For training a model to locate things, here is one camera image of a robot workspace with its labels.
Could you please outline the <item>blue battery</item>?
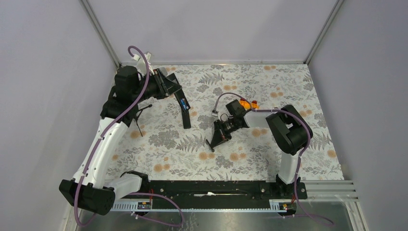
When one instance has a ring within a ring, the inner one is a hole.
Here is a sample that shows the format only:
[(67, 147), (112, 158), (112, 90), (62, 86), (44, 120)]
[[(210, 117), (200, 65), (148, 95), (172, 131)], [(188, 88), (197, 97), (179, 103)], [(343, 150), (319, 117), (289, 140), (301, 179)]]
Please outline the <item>blue battery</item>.
[(184, 110), (188, 110), (188, 109), (189, 109), (188, 106), (187, 106), (187, 104), (186, 104), (185, 99), (181, 99), (180, 102), (181, 102), (181, 105), (183, 106)]

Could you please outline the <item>black remote control back up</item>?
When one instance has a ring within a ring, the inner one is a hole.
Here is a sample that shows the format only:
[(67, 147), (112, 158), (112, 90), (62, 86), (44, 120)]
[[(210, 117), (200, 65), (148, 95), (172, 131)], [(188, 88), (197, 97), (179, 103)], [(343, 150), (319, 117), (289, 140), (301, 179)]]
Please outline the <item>black remote control back up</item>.
[(191, 120), (190, 120), (189, 111), (188, 110), (182, 110), (181, 115), (182, 115), (183, 128), (184, 129), (190, 129), (191, 128)]

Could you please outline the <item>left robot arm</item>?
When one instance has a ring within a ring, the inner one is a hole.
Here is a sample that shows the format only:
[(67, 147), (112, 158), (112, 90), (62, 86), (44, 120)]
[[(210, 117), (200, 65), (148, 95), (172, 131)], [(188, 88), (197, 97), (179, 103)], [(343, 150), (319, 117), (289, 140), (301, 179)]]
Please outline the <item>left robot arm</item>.
[(138, 103), (171, 95), (181, 108), (184, 129), (191, 128), (190, 105), (175, 74), (165, 68), (142, 74), (134, 66), (118, 69), (94, 141), (78, 171), (70, 180), (62, 180), (59, 191), (69, 204), (99, 215), (106, 215), (114, 202), (130, 193), (143, 198), (149, 193), (148, 176), (128, 171), (107, 183), (106, 173), (113, 154), (133, 121), (138, 121), (143, 108)]

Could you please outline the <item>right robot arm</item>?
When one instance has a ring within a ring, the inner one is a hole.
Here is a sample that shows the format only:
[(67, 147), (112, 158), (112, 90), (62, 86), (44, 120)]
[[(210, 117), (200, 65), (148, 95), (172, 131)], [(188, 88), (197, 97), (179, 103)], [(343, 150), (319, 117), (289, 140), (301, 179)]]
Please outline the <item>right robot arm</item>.
[(241, 128), (268, 128), (277, 146), (284, 152), (277, 174), (276, 192), (288, 198), (295, 192), (294, 182), (298, 176), (299, 157), (313, 138), (313, 131), (293, 105), (281, 109), (246, 109), (240, 101), (226, 105), (228, 119), (214, 121), (212, 139), (206, 143), (210, 149), (228, 142), (231, 134)]

